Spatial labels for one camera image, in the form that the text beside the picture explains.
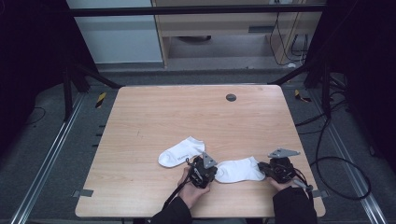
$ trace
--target round hole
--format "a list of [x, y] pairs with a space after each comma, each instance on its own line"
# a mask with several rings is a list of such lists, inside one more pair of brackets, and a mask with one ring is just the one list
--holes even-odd
[[234, 94], [232, 94], [232, 93], [227, 94], [227, 95], [225, 96], [225, 98], [226, 98], [228, 101], [230, 101], [230, 102], [233, 102], [233, 101], [236, 100], [236, 96], [235, 96]]

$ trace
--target robotic hand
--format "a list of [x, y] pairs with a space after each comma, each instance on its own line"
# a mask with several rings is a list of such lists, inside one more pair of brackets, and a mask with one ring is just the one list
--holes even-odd
[[270, 163], [259, 162], [259, 169], [266, 176], [273, 178], [277, 183], [284, 184], [291, 181], [296, 175], [296, 170], [290, 162], [289, 156], [299, 155], [298, 151], [279, 148], [268, 155]]
[[193, 162], [187, 160], [187, 164], [190, 166], [189, 178], [191, 183], [197, 188], [205, 189], [215, 179], [218, 170], [215, 165], [218, 163], [205, 152], [202, 153], [202, 156], [202, 158], [195, 157]]

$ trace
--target table top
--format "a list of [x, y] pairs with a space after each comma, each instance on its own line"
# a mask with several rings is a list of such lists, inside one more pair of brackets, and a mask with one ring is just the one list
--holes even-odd
[[[236, 100], [226, 99], [234, 94]], [[192, 136], [218, 163], [253, 156], [268, 162], [279, 147], [309, 184], [316, 183], [282, 90], [272, 85], [123, 87], [110, 113], [81, 196], [79, 217], [152, 217], [177, 187], [184, 162], [165, 168], [158, 157]], [[211, 183], [193, 217], [273, 217], [275, 189], [267, 181]], [[318, 216], [325, 213], [315, 199]]]

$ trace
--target aluminum rail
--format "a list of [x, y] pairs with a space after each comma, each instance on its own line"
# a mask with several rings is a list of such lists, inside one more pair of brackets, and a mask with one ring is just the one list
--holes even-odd
[[27, 221], [30, 212], [32, 211], [35, 201], [38, 198], [38, 195], [41, 193], [41, 190], [44, 187], [44, 184], [47, 181], [47, 178], [52, 170], [52, 166], [55, 163], [59, 152], [61, 151], [64, 141], [66, 140], [67, 135], [69, 134], [74, 121], [76, 120], [77, 114], [81, 108], [84, 94], [79, 93], [75, 102], [75, 111], [72, 113], [69, 120], [65, 121], [61, 127], [61, 130], [58, 132], [51, 148], [49, 149], [49, 153], [47, 154], [46, 159], [44, 159], [43, 164], [41, 165], [40, 170], [38, 171], [35, 180], [33, 181], [31, 187], [26, 193], [23, 201], [21, 202], [18, 210], [15, 212], [14, 216], [10, 220], [11, 224], [23, 224]]
[[[319, 93], [312, 90], [309, 90], [308, 92], [312, 96], [312, 99], [315, 102], [319, 112], [322, 113], [323, 109], [320, 105], [321, 100]], [[329, 125], [329, 133], [331, 139], [334, 142], [335, 151], [337, 155], [340, 158], [353, 162], [352, 157], [347, 151], [347, 147], [344, 145], [344, 142], [333, 123], [330, 123]], [[365, 192], [367, 192], [367, 184], [361, 173], [353, 166], [350, 166], [349, 164], [345, 164], [345, 169], [346, 169], [346, 174], [348, 175], [349, 180], [355, 192], [358, 195], [363, 195]], [[366, 198], [361, 200], [361, 205], [363, 206], [367, 214], [367, 217], [370, 219], [370, 221], [373, 224], [388, 224], [384, 214], [382, 213], [381, 208], [379, 207], [372, 193], [369, 194]]]

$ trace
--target gray floor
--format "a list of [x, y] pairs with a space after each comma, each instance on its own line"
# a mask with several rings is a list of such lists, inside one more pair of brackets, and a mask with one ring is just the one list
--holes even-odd
[[[124, 85], [229, 84], [266, 83], [283, 77], [291, 70], [286, 65], [276, 64], [263, 35], [212, 36], [209, 41], [175, 38], [172, 43], [167, 68], [104, 75]], [[296, 60], [294, 64], [298, 66], [298, 57]], [[303, 80], [304, 75], [300, 75], [282, 86], [295, 123], [320, 113], [315, 102], [307, 103], [295, 99], [295, 90], [299, 90], [303, 97], [313, 99], [319, 92], [319, 89], [306, 90], [302, 85]], [[100, 142], [100, 133], [103, 132], [103, 125], [106, 125], [117, 95], [117, 90], [93, 79], [89, 81], [92, 88], [88, 93], [74, 95], [74, 99], [82, 97], [81, 108], [57, 160], [51, 167], [48, 179], [36, 198], [28, 218], [32, 223], [121, 223], [119, 217], [86, 219], [76, 217], [74, 213], [78, 198], [72, 197], [72, 194], [84, 185]], [[99, 94], [104, 91], [106, 99], [103, 105], [95, 108]], [[335, 104], [344, 98], [336, 94], [333, 99]], [[36, 98], [36, 106], [39, 108], [35, 109], [27, 121], [30, 124], [25, 126], [14, 141], [13, 154], [2, 163], [0, 170], [0, 220], [4, 223], [8, 223], [17, 211], [63, 125], [62, 86], [41, 92]], [[323, 119], [320, 119], [298, 127], [297, 130], [299, 133], [309, 133], [319, 130], [322, 125]], [[369, 146], [358, 124], [348, 112], [347, 105], [332, 113], [332, 125], [352, 160], [369, 176], [373, 187], [372, 196], [387, 221], [370, 220], [363, 201], [347, 200], [328, 189], [331, 196], [323, 199], [327, 212], [319, 219], [320, 223], [396, 223], [396, 202], [393, 200], [396, 189], [395, 174], [383, 159], [370, 156]], [[339, 155], [332, 135], [330, 129], [323, 135], [319, 148], [320, 157]], [[300, 134], [309, 161], [315, 159], [318, 137], [319, 133]], [[356, 190], [343, 163], [324, 161], [320, 164], [320, 170], [331, 186], [347, 195], [356, 196]], [[327, 189], [320, 181], [315, 167], [313, 172], [319, 188]]]

